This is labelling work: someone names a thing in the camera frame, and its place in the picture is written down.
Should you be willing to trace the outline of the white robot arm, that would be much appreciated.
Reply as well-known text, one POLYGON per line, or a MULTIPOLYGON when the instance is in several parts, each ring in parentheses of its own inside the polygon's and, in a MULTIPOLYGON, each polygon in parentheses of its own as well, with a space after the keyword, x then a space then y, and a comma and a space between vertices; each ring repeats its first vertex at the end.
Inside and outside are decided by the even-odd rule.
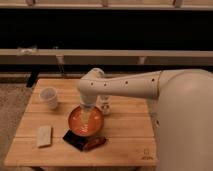
POLYGON ((213 73, 164 70, 104 78, 99 68, 78 83, 80 104, 93 107, 99 95, 157 101, 156 171, 213 171, 213 73))

